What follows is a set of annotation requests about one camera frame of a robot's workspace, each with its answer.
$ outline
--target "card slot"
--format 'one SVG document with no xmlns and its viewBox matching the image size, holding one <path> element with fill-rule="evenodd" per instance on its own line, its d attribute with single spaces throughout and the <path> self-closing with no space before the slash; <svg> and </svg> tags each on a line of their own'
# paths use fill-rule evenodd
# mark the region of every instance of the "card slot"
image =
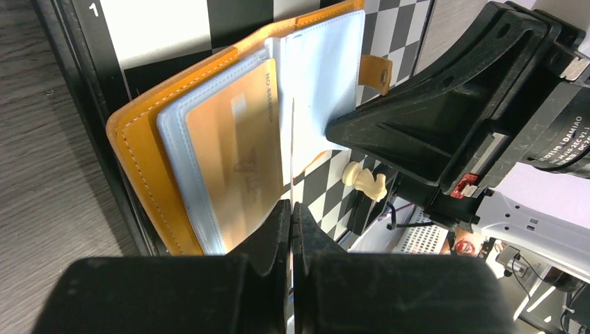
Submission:
<svg viewBox="0 0 590 334">
<path fill-rule="evenodd" d="M 180 188 L 186 212 L 205 254 L 226 254 L 213 204 L 193 149 L 185 117 L 192 109 L 269 59 L 262 49 L 187 93 L 158 115 L 158 128 Z"/>
<path fill-rule="evenodd" d="M 355 109 L 364 26 L 359 10 L 265 41 L 277 63 L 283 184 L 323 151 L 347 149 L 329 142 L 325 128 Z"/>
</svg>

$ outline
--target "wallet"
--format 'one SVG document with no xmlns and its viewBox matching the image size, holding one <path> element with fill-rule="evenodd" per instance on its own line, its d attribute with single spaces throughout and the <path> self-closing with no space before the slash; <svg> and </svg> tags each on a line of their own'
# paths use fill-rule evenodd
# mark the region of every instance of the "wallet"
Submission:
<svg viewBox="0 0 590 334">
<path fill-rule="evenodd" d="M 323 151 L 357 85 L 387 93 L 391 61 L 360 54 L 364 2 L 275 22 L 115 112 L 107 135 L 172 255 L 225 254 Z"/>
</svg>

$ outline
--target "metal frame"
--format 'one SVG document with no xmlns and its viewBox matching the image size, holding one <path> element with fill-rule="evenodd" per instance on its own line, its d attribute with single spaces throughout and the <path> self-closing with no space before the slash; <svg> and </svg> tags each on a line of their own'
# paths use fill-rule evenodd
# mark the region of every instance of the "metal frame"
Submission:
<svg viewBox="0 0 590 334">
<path fill-rule="evenodd" d="M 96 153 L 115 202 L 141 255 L 166 254 L 166 249 L 143 211 L 106 137 L 107 105 L 93 58 L 84 39 L 72 0 L 33 0 L 49 43 Z"/>
</svg>

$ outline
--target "camera lens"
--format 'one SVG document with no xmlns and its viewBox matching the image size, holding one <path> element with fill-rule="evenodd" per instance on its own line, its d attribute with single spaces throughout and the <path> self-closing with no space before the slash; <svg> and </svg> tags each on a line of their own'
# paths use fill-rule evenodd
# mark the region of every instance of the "camera lens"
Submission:
<svg viewBox="0 0 590 334">
<path fill-rule="evenodd" d="M 590 178 L 590 89 L 583 88 L 521 161 L 540 170 Z"/>
</svg>

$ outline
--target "cable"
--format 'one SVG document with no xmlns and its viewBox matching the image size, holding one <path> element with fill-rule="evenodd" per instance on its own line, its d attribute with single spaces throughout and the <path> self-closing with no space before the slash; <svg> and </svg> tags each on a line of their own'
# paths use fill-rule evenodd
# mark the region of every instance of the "cable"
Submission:
<svg viewBox="0 0 590 334">
<path fill-rule="evenodd" d="M 391 209 L 391 224 L 387 224 L 387 229 L 388 230 L 393 230 L 394 228 L 400 227 L 400 228 L 407 228 L 407 227 L 417 227 L 417 226 L 407 226 L 407 224 L 402 224 L 402 225 L 397 225 L 397 212 L 407 208 L 407 207 L 411 207 L 414 204 L 410 203 L 410 204 L 406 204 L 402 207 L 400 207 L 399 209 L 396 209 L 395 207 L 393 207 L 393 204 L 391 204 L 390 202 L 385 202 L 385 205 L 387 205 L 387 207 L 389 207 Z"/>
<path fill-rule="evenodd" d="M 520 255 L 520 258 L 521 258 L 521 259 L 523 259 L 523 261 L 525 261 L 525 262 L 526 262 L 526 263 L 529 265 L 529 268 L 530 268 L 530 269 L 533 271 L 533 273 L 535 274 L 535 276 L 539 278 L 539 280 L 541 280 L 541 281 L 545 282 L 545 281 L 543 280 L 543 278 L 542 278 L 542 277 L 541 277 L 541 276 L 540 276 L 540 275 L 539 275 L 539 274 L 538 274 L 538 273 L 537 273 L 537 272 L 534 270 L 534 268 L 533 268 L 533 266 L 531 265 L 531 263 L 530 263 L 530 262 L 528 262 L 528 261 L 527 261 L 527 259 L 525 259 L 525 257 L 524 257 L 524 256 L 522 256 L 522 255 L 520 254 L 520 252 L 519 252 L 519 253 L 517 253 L 517 255 Z M 556 279 L 555 279 L 553 282 L 545 282 L 545 283 L 547 283 L 547 284 L 549 284 L 549 285 L 554 285 L 555 283 L 557 283 L 557 281 L 558 281 L 558 280 L 560 280 L 560 279 L 561 279 L 561 275 L 563 275 L 563 274 L 564 274 L 564 272 L 562 271 L 562 272 L 561 272 L 561 274 L 559 274 L 559 276 L 558 276 L 558 277 L 557 277 L 557 278 L 556 278 Z"/>
<path fill-rule="evenodd" d="M 428 223 L 414 223 L 414 224 L 398 224 L 396 225 L 397 228 L 423 228 L 426 226 L 434 225 L 433 222 L 429 221 Z"/>
<path fill-rule="evenodd" d="M 520 255 L 520 252 L 516 253 L 513 257 L 512 257 L 512 274 L 514 275 L 514 278 L 516 278 L 516 282 L 518 282 L 518 284 L 520 285 L 520 287 L 522 287 L 523 290 L 525 290 L 525 292 L 527 293 L 527 296 L 529 297 L 529 300 L 531 300 L 531 294 L 528 292 L 527 288 L 520 282 L 520 280 L 518 279 L 518 275 L 516 275 L 516 272 L 514 271 L 514 262 L 516 261 L 516 257 Z"/>
<path fill-rule="evenodd" d="M 561 330 L 565 333 L 567 333 L 568 331 L 566 331 L 566 327 L 564 324 L 564 319 L 566 317 L 566 315 L 569 312 L 569 308 L 571 308 L 573 302 L 578 298 L 578 296 L 582 293 L 582 291 L 584 291 L 584 289 L 586 288 L 587 284 L 584 283 L 583 286 L 581 286 L 576 293 L 573 295 L 572 300 L 568 303 L 568 305 L 566 306 L 566 309 L 564 310 L 564 312 L 561 314 L 561 317 L 559 318 L 559 324 L 561 325 Z"/>
</svg>

